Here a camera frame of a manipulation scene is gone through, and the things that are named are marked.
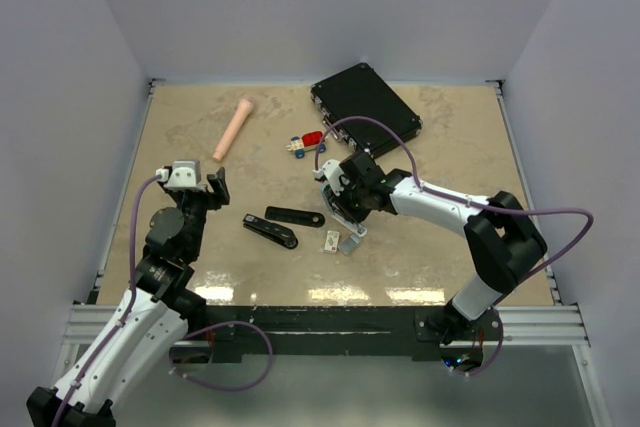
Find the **staple tray with staples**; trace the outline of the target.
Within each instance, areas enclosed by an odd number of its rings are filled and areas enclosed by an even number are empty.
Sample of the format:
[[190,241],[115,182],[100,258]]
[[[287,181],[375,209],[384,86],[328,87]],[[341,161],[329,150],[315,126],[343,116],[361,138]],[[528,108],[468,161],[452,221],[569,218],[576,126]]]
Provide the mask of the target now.
[[357,234],[351,234],[339,244],[338,249],[344,255],[351,255],[360,243],[361,238]]

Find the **white staple box sleeve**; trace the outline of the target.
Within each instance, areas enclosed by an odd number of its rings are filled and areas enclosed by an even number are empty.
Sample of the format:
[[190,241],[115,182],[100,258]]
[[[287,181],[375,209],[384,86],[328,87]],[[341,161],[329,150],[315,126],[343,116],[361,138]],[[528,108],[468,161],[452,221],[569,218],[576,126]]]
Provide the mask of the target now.
[[323,251],[326,253],[336,253],[338,250],[340,233],[335,230],[328,230],[325,236]]

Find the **black stapler base plate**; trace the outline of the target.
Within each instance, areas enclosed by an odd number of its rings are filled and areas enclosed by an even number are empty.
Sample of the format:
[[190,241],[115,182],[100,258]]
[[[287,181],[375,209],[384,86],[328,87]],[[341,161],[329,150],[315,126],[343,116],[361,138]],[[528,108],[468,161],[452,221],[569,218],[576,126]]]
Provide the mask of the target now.
[[275,222],[284,222],[313,228],[320,228],[326,222],[324,215],[319,212],[275,206],[268,206],[265,209],[265,218]]

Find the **black stapler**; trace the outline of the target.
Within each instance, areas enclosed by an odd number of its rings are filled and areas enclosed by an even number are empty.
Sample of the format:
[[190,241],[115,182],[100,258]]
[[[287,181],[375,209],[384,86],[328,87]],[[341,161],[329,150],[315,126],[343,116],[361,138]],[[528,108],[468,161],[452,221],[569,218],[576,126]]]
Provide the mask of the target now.
[[298,246],[298,238],[295,233],[284,226],[267,221],[252,214],[246,214],[242,225],[247,230],[270,240],[286,249],[293,250]]

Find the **light blue stapler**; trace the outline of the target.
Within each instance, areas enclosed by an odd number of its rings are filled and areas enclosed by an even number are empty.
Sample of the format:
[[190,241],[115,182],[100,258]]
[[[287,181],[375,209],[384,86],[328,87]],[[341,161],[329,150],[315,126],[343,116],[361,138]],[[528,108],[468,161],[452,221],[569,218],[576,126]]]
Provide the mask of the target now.
[[350,232],[355,234],[359,238],[363,238],[367,235],[368,230],[362,224],[349,220],[345,214],[340,210],[334,200],[334,194],[328,183],[321,185],[321,195],[324,203],[330,213],[330,215],[343,227],[347,228]]

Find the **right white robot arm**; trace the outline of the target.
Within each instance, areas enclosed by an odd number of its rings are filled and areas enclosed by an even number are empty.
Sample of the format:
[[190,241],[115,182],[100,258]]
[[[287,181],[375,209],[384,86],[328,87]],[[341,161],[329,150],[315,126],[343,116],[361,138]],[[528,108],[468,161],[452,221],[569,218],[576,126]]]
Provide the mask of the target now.
[[355,233],[372,211],[428,221],[467,242],[475,273],[445,307],[445,326],[459,340],[481,327],[481,316],[511,293],[547,252],[547,244],[518,199],[464,195],[434,186],[408,171],[384,172],[366,153],[314,171],[336,220]]

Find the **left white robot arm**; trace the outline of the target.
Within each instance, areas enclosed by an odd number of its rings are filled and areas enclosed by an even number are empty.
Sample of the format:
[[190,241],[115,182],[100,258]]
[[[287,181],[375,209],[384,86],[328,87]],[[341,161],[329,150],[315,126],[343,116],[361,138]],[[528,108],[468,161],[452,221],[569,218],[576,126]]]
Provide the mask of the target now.
[[153,177],[173,200],[149,222],[141,252],[131,251],[130,282],[111,318],[53,387],[26,402],[36,426],[113,426],[114,407],[181,337],[207,327],[206,301],[190,291],[207,214],[230,202],[225,170],[206,177],[196,161],[176,161]]

